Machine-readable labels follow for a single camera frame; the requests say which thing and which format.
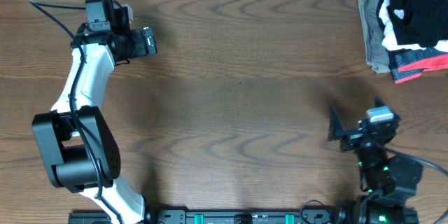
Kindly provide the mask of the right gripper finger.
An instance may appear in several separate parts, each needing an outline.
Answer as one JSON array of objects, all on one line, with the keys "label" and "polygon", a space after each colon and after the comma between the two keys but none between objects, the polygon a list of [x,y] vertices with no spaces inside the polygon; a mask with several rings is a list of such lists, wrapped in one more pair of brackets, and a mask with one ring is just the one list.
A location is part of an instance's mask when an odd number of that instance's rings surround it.
[{"label": "right gripper finger", "polygon": [[374,121],[386,121],[386,120],[401,120],[401,117],[389,108],[380,97],[374,98],[374,112],[373,112],[373,120]]},{"label": "right gripper finger", "polygon": [[346,136],[347,136],[346,129],[342,123],[340,114],[334,106],[331,106],[328,141],[339,141],[345,138]]}]

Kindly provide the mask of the black polo shirt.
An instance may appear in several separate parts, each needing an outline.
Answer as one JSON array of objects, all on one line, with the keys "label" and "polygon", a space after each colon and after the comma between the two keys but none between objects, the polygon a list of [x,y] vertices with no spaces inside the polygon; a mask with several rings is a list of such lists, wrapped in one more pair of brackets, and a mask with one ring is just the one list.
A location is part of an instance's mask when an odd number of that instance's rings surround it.
[{"label": "black polo shirt", "polygon": [[399,46],[435,47],[447,39],[447,0],[389,0],[388,14]]}]

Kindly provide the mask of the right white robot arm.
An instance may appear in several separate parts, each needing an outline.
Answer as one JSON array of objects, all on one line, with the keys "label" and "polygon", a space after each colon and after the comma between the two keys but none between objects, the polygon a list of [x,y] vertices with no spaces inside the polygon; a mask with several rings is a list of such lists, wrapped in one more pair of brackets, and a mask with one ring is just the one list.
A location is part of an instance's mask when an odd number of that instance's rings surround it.
[{"label": "right white robot arm", "polygon": [[332,223],[419,222],[417,210],[406,207],[406,201],[417,194],[423,166],[403,154],[387,155],[386,144],[396,136],[399,122],[400,116],[378,97],[356,129],[347,129],[337,109],[330,108],[328,140],[339,141],[342,152],[356,154],[360,189],[365,193],[339,206]]}]

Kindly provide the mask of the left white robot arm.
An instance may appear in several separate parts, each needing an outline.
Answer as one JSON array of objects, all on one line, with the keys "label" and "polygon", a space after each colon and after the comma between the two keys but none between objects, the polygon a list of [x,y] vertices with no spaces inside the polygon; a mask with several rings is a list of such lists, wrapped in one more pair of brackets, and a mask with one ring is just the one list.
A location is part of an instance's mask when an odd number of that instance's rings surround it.
[{"label": "left white robot arm", "polygon": [[59,99],[34,116],[32,130],[49,181],[91,199],[100,211],[75,211],[69,223],[156,223],[121,175],[121,156],[102,115],[108,79],[120,65],[157,52],[150,27],[131,29],[133,11],[116,0],[87,0],[87,21],[70,33],[73,62]]}]

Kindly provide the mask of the khaki folded garment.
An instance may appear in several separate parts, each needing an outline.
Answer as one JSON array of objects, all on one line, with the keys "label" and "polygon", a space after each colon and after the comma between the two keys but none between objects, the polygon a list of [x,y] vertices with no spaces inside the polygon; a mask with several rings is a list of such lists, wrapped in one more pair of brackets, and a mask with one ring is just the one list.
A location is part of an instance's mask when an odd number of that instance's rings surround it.
[{"label": "khaki folded garment", "polygon": [[363,29],[365,62],[376,74],[386,74],[389,69],[389,54],[382,45],[383,30],[377,20],[379,0],[358,0],[360,22]]}]

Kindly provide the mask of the grey red folded garment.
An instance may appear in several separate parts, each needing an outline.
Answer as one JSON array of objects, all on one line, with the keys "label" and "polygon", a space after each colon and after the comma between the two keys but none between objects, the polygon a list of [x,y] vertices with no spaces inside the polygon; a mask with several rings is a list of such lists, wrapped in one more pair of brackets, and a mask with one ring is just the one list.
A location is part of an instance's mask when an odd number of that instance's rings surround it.
[{"label": "grey red folded garment", "polygon": [[424,72],[447,69],[447,52],[434,48],[389,51],[389,69],[395,83],[418,78]]}]

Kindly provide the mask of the white folded garment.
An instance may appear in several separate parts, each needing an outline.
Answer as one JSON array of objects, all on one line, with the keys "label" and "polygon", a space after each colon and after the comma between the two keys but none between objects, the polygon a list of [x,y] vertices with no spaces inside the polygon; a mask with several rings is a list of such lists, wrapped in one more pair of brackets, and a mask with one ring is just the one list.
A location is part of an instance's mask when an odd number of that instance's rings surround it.
[{"label": "white folded garment", "polygon": [[[384,25],[384,39],[382,41],[382,45],[388,50],[400,50],[400,49],[409,49],[409,50],[423,50],[425,48],[420,47],[417,44],[411,45],[398,45],[396,36],[394,34],[392,21],[389,17],[388,12],[389,0],[383,0],[379,7],[378,18],[381,23]],[[439,41],[435,47],[427,47],[434,48],[436,50],[446,52],[447,51],[447,39],[443,41]]]}]

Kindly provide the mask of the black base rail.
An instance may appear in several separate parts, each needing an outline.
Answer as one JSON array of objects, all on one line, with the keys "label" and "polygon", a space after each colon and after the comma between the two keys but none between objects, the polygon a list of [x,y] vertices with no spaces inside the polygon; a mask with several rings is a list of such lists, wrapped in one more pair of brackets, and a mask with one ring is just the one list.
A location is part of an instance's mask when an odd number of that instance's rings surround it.
[{"label": "black base rail", "polygon": [[[336,209],[329,206],[304,206],[298,211],[185,211],[168,209],[148,212],[141,223],[156,224],[302,224],[358,223],[353,202]],[[400,209],[369,203],[361,223],[418,224],[413,209]]]}]

